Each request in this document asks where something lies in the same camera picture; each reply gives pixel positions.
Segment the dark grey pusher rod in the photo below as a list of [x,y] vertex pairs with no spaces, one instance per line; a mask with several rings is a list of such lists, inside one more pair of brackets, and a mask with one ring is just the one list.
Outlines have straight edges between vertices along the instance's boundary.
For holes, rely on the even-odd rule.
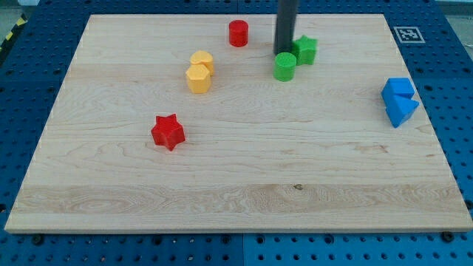
[[274,55],[292,50],[298,6],[298,0],[278,0],[273,42]]

